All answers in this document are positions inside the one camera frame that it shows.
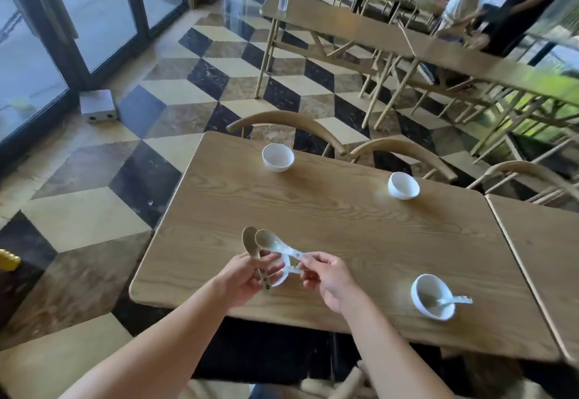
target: right hand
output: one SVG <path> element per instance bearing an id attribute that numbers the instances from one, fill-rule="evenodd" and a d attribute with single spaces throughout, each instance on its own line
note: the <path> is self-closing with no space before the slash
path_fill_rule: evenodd
<path id="1" fill-rule="evenodd" d="M 303 286 L 319 292 L 334 312 L 342 313 L 342 304 L 349 293 L 358 288 L 346 263 L 339 257 L 322 251 L 304 253 L 298 267 Z"/>

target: yellow object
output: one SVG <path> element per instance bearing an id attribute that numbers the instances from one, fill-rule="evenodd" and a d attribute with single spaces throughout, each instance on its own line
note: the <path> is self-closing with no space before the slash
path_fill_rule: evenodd
<path id="1" fill-rule="evenodd" d="M 6 250 L 0 250 L 0 269 L 14 271 L 20 264 L 20 257 Z"/>

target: white bowl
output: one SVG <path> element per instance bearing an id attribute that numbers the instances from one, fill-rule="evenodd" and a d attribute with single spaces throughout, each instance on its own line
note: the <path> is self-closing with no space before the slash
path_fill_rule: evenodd
<path id="1" fill-rule="evenodd" d="M 279 264 L 280 262 L 283 262 L 284 266 L 289 266 L 290 265 L 289 259 L 290 258 L 287 254 L 282 254 L 281 257 L 279 258 L 279 260 L 275 261 L 274 263 Z M 283 274 L 281 275 L 281 278 L 277 282 L 275 282 L 273 285 L 271 285 L 272 287 L 281 285 L 282 283 L 284 283 L 286 281 L 286 278 L 288 278 L 288 276 L 290 275 L 289 274 L 290 272 L 287 271 L 287 269 L 282 271 L 282 273 Z"/>
<path id="2" fill-rule="evenodd" d="M 268 144 L 261 152 L 261 156 L 264 159 L 265 168 L 272 172 L 288 170 L 295 158 L 293 151 L 281 143 Z"/>
<path id="3" fill-rule="evenodd" d="M 433 306 L 431 303 L 432 300 L 452 297 L 451 290 L 440 278 L 432 274 L 422 274 L 418 276 L 412 284 L 410 294 L 416 308 L 428 318 L 445 322 L 453 317 L 454 311 L 456 310 L 454 303 L 445 306 Z M 430 299 L 426 300 L 427 306 L 424 305 L 424 296 Z"/>
<path id="4" fill-rule="evenodd" d="M 418 196 L 420 186 L 407 173 L 394 172 L 388 180 L 388 191 L 394 198 L 407 200 Z"/>

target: left hand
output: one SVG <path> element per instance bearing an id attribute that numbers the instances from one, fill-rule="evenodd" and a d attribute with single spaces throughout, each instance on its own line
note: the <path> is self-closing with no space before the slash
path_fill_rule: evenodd
<path id="1" fill-rule="evenodd" d="M 281 268 L 284 263 L 276 264 L 279 253 L 262 252 L 261 259 L 254 259 L 249 253 L 234 256 L 227 265 L 217 274 L 216 279 L 225 285 L 225 291 L 231 307 L 243 306 L 262 290 L 258 269 L 267 270 L 271 284 L 281 278 Z"/>

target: hand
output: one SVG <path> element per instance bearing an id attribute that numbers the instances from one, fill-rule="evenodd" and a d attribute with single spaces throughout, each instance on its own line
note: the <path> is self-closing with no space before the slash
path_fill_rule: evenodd
<path id="1" fill-rule="evenodd" d="M 346 295 L 359 287 L 342 259 L 322 251 L 304 253 L 298 267 L 303 286 L 318 291 L 334 312 L 341 313 Z"/>
<path id="2" fill-rule="evenodd" d="M 262 256 L 254 259 L 249 253 L 238 254 L 217 274 L 216 279 L 224 284 L 232 308 L 243 306 L 262 290 L 259 268 L 267 270 L 271 284 L 281 278 L 284 263 L 274 264 L 280 255 L 263 251 Z"/>

